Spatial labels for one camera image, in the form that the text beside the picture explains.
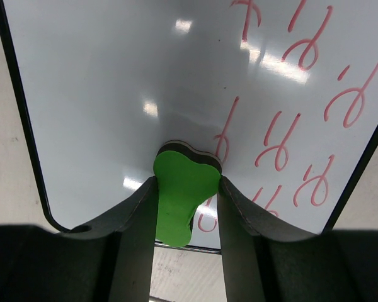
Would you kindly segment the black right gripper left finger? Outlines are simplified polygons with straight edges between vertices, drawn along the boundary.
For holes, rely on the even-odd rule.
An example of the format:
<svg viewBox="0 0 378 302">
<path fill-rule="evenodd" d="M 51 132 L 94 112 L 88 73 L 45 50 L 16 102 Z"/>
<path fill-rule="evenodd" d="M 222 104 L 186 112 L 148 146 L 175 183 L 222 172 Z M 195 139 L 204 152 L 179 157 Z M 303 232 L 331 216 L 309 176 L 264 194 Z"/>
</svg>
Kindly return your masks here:
<svg viewBox="0 0 378 302">
<path fill-rule="evenodd" d="M 126 200 L 61 236 L 71 252 L 56 301 L 148 301 L 158 216 L 148 178 Z"/>
</svg>

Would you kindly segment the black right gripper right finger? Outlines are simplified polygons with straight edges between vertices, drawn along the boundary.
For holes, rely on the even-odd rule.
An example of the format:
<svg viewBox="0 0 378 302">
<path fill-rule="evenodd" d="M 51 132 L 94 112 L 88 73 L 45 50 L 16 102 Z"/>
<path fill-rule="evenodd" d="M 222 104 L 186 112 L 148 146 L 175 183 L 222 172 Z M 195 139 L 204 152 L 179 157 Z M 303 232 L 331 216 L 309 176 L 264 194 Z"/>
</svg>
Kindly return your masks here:
<svg viewBox="0 0 378 302">
<path fill-rule="evenodd" d="M 227 178 L 219 182 L 219 235 L 228 301 L 322 301 L 305 257 L 290 242 L 314 236 L 251 202 Z"/>
</svg>

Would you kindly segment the green whiteboard eraser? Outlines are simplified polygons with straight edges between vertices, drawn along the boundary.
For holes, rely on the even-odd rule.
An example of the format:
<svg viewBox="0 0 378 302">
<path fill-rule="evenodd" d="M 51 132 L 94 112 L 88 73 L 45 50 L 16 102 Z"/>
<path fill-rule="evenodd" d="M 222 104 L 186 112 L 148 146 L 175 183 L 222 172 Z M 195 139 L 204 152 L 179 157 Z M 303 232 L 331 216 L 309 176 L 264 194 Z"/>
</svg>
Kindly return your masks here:
<svg viewBox="0 0 378 302">
<path fill-rule="evenodd" d="M 217 194 L 222 162 L 181 140 L 167 141 L 153 163 L 158 187 L 156 239 L 170 247 L 184 247 L 192 239 L 197 208 Z"/>
</svg>

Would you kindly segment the small black-framed whiteboard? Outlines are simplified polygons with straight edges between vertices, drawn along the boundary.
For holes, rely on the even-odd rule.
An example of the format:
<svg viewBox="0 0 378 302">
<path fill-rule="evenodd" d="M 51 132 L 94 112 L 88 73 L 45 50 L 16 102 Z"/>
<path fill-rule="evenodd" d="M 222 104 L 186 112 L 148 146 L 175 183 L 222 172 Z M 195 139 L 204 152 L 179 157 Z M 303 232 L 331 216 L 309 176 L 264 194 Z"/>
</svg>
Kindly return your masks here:
<svg viewBox="0 0 378 302">
<path fill-rule="evenodd" d="M 378 145 L 378 1 L 0 1 L 0 36 L 58 231 L 129 197 L 177 139 L 321 233 Z"/>
</svg>

